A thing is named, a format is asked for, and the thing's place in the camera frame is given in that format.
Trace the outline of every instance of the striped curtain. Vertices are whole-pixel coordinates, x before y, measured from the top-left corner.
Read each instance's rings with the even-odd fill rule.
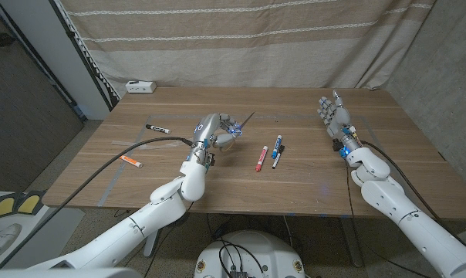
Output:
[[[105,77],[158,86],[377,88],[434,0],[62,0]]]

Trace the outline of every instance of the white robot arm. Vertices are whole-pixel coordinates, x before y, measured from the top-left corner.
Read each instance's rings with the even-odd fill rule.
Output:
[[[150,195],[150,203],[139,209],[84,247],[29,268],[95,269],[113,267],[148,236],[158,229],[178,220],[186,211],[182,199],[195,202],[205,189],[205,174],[214,164],[209,146],[225,151],[241,135],[243,125],[238,125],[227,114],[210,114],[204,117],[194,131],[194,145],[187,160],[181,165],[184,177],[160,186]],[[214,135],[218,128],[227,134]]]
[[[339,153],[350,167],[351,178],[363,199],[391,219],[442,277],[466,277],[466,246],[422,212],[390,177],[390,168],[369,148],[362,147],[350,114],[333,91],[336,104],[323,97],[318,113],[329,136],[342,144]]]

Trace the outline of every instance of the gray wall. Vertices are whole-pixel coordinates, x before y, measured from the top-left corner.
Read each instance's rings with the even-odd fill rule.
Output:
[[[466,0],[436,1],[384,87],[466,181]]]
[[[49,2],[0,2],[86,117],[104,119],[110,111]]]

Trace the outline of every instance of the orange marker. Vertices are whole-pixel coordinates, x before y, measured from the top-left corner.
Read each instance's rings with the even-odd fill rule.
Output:
[[[128,162],[128,163],[132,164],[133,166],[135,166],[137,168],[142,168],[142,163],[140,163],[140,162],[138,162],[138,161],[136,161],[136,160],[134,160],[132,158],[129,158],[129,157],[125,156],[125,155],[120,156],[120,159],[125,161],[125,162]]]

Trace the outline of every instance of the electrical outlet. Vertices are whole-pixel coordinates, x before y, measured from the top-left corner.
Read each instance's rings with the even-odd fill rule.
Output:
[[[153,93],[156,89],[155,82],[132,80],[125,84],[129,93]]]

